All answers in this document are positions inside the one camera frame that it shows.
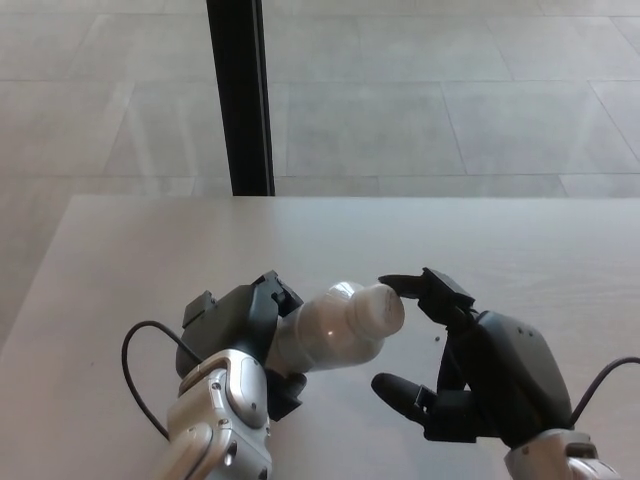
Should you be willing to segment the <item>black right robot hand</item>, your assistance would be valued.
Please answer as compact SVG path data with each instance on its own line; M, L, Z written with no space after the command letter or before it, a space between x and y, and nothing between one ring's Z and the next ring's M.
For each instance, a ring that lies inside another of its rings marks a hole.
M494 311L479 312L474 298L449 276L389 274L380 283L446 329L435 389L391 373L371 381L376 395L420 425L426 439L473 443L498 438L521 446L552 429L569 429L571 401L549 345L534 327Z

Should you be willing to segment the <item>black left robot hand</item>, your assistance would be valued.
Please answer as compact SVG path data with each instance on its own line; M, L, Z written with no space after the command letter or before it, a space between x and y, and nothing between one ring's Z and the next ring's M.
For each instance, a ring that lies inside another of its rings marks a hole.
M272 420L281 420L301 405L299 395L307 379L301 373L278 373L267 358L278 321L302 305L303 300L274 271L219 299L204 292L185 308L181 340L193 353L176 351L179 377L186 378L201 361L222 350L239 350L266 374L267 411Z

